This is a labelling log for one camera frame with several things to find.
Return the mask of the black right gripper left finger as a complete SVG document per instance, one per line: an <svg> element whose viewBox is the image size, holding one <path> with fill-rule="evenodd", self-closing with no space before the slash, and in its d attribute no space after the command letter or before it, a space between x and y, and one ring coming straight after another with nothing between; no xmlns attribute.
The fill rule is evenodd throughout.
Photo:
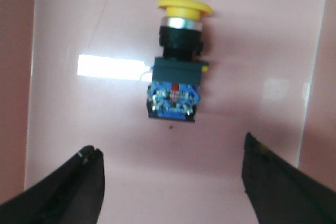
<svg viewBox="0 0 336 224"><path fill-rule="evenodd" d="M1 204L1 223L97 223L104 191L103 152L88 145Z"/></svg>

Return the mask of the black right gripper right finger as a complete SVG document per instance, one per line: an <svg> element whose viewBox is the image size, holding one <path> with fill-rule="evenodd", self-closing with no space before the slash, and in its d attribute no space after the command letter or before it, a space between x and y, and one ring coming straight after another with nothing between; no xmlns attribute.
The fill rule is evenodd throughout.
<svg viewBox="0 0 336 224"><path fill-rule="evenodd" d="M335 223L335 191L307 176L251 133L242 181L259 223Z"/></svg>

